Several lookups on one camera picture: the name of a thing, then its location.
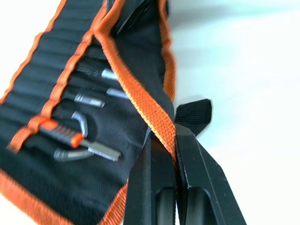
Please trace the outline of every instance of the white background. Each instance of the white background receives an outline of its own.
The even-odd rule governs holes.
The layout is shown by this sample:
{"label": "white background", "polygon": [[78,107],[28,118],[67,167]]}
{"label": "white background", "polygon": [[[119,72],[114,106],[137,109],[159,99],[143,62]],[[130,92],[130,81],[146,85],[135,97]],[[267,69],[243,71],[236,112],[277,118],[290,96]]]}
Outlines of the white background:
{"label": "white background", "polygon": [[[59,1],[1,3],[0,92]],[[170,26],[174,104],[212,99],[212,123],[198,139],[247,224],[300,224],[300,1],[171,0]],[[3,224],[34,224],[1,195],[0,212]]]}

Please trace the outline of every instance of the screwdriver handle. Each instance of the screwdriver handle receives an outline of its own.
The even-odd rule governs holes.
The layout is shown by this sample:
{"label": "screwdriver handle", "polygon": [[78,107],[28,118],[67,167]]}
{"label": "screwdriver handle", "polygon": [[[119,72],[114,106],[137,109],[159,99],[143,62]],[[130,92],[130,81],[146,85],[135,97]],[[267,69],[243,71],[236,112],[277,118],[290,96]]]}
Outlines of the screwdriver handle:
{"label": "screwdriver handle", "polygon": [[65,126],[62,126],[59,124],[59,122],[54,120],[48,120],[44,122],[40,126],[39,131],[75,149],[78,148],[81,142],[84,140],[82,133],[71,130]]}

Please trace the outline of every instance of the black fabric tool pouch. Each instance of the black fabric tool pouch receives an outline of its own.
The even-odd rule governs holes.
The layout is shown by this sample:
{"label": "black fabric tool pouch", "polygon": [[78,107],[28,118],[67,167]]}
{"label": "black fabric tool pouch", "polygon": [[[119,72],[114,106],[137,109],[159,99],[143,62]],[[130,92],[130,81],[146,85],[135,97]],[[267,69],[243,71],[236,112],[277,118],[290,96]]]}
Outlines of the black fabric tool pouch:
{"label": "black fabric tool pouch", "polygon": [[[1,99],[0,191],[38,224],[121,223],[149,129],[175,160],[166,18],[165,0],[62,0],[36,37]],[[197,104],[178,114],[196,133],[211,113]],[[199,108],[201,119],[184,119]],[[120,156],[93,154],[95,143]]]}

